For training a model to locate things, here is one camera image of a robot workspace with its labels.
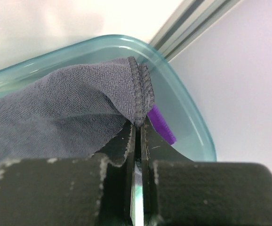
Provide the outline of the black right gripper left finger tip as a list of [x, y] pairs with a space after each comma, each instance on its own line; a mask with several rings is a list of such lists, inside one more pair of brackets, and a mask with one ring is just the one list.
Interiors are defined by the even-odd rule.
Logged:
[[136, 128], [131, 123], [89, 158], [0, 164], [0, 226], [131, 226]]

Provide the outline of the purple microfiber towel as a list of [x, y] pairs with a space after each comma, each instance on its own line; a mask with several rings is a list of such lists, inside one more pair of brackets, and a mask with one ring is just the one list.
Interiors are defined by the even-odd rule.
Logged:
[[170, 145], [176, 142], [176, 137], [166, 123], [158, 107], [154, 105], [147, 114], [155, 131]]

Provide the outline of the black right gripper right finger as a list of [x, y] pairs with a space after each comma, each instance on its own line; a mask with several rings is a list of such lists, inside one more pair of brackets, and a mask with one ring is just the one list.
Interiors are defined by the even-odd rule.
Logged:
[[146, 119], [139, 132], [146, 226], [272, 226], [272, 173], [262, 164], [198, 162]]

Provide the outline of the dark blue-grey towel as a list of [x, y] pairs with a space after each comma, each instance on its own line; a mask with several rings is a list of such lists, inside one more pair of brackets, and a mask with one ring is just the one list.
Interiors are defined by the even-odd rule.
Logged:
[[88, 157], [153, 105], [149, 70], [132, 56], [58, 69], [0, 98], [0, 162]]

